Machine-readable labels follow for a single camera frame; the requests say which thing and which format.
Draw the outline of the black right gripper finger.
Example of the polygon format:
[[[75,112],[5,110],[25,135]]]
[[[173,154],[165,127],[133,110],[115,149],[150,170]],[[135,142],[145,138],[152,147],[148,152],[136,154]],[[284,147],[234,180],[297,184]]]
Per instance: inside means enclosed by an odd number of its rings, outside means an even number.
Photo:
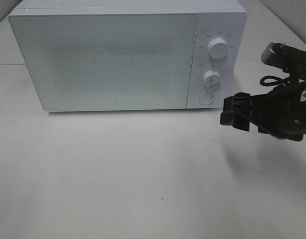
[[[223,111],[249,111],[251,108],[251,95],[248,93],[239,92],[233,96],[227,97],[224,100]]]
[[[250,130],[250,111],[249,110],[227,110],[220,115],[220,124],[231,126],[242,131]]]

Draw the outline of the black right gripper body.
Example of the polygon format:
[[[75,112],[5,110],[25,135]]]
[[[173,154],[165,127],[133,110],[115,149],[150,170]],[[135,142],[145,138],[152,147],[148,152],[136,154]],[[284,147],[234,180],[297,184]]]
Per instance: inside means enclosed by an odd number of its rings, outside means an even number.
[[[275,87],[267,94],[250,97],[251,116],[259,132],[278,139],[302,141],[305,120],[301,94],[305,86]]]

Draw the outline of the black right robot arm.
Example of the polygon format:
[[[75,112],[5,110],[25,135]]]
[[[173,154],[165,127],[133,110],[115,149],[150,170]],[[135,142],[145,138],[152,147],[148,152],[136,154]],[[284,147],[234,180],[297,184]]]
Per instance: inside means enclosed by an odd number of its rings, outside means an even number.
[[[220,124],[278,139],[301,141],[306,134],[306,82],[277,86],[267,94],[239,92],[224,100]]]

